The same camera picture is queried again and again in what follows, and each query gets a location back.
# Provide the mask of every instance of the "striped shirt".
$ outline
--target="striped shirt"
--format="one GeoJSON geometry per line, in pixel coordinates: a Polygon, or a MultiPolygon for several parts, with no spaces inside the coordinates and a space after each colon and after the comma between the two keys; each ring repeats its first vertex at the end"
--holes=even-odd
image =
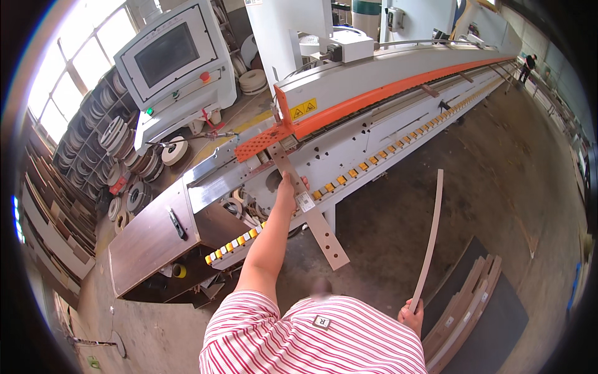
{"type": "Polygon", "coordinates": [[[212,373],[426,373],[412,329],[347,296],[297,302],[282,318],[267,296],[228,295],[199,354],[212,373]]]}

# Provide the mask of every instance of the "black mat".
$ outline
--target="black mat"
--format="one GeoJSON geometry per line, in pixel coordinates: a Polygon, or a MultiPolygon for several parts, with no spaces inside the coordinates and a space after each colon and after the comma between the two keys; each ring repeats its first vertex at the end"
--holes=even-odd
{"type": "MultiPolygon", "coordinates": [[[[451,297],[460,291],[475,260],[479,256],[486,258],[486,255],[488,251],[474,237],[442,288],[426,305],[422,338],[442,316],[451,297]]],[[[513,286],[501,274],[484,314],[443,374],[496,373],[515,347],[528,320],[513,286]]]]}

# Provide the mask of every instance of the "shirt logo patch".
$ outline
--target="shirt logo patch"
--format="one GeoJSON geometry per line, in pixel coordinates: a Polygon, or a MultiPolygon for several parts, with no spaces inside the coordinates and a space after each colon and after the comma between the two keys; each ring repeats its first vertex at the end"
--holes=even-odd
{"type": "Polygon", "coordinates": [[[316,318],[313,320],[312,325],[314,325],[315,327],[319,327],[323,330],[328,330],[330,322],[331,320],[329,318],[324,318],[321,315],[317,315],[316,318]]]}

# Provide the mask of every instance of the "emergency stop button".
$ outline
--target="emergency stop button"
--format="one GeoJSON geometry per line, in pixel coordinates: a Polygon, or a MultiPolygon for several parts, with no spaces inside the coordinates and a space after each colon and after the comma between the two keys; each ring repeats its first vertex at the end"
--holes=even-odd
{"type": "Polygon", "coordinates": [[[208,73],[207,71],[203,72],[199,77],[203,81],[203,84],[210,82],[211,79],[210,73],[208,73]]]}

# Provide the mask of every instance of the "warning label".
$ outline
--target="warning label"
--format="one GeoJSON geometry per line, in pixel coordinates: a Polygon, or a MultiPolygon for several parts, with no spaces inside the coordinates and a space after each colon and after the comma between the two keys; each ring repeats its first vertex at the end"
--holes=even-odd
{"type": "Polygon", "coordinates": [[[301,192],[295,197],[295,201],[297,202],[297,206],[299,206],[304,213],[316,206],[307,192],[301,192]]]}
{"type": "Polygon", "coordinates": [[[294,121],[302,115],[313,112],[317,108],[318,104],[316,103],[316,98],[310,99],[302,104],[297,105],[296,107],[291,108],[291,118],[294,121]]]}

